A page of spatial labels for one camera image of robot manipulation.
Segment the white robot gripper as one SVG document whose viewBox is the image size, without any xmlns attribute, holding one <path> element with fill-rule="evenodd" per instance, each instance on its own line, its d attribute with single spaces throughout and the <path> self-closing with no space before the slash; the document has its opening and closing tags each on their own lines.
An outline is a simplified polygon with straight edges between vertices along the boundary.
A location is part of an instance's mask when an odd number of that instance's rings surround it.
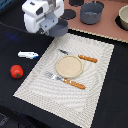
<svg viewBox="0 0 128 128">
<path fill-rule="evenodd" d="M 22 5 L 24 23 L 28 32 L 36 33 L 40 29 L 49 31 L 58 23 L 64 13 L 63 0 L 27 0 Z"/>
</svg>

